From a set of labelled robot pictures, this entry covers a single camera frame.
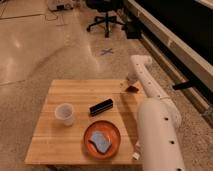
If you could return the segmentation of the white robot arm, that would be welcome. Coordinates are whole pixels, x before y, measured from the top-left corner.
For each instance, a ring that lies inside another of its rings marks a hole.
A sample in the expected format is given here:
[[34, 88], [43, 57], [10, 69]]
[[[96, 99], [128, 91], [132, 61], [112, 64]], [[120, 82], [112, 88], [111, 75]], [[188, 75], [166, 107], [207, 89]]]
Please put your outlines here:
[[127, 85], [137, 81], [147, 97], [137, 112], [137, 126], [143, 171], [186, 171], [176, 129], [181, 125], [181, 114], [174, 102], [147, 67], [152, 64], [149, 55], [132, 55]]

